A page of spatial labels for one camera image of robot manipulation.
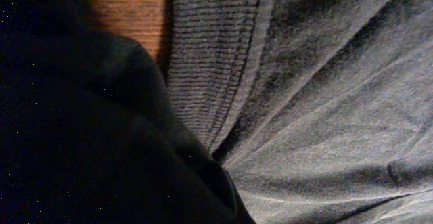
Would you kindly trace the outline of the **dark green t-shirt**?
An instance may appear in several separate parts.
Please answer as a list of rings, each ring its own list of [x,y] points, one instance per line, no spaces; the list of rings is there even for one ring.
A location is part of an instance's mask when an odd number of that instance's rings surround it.
[[[2,223],[431,223],[432,0],[1,0]]]

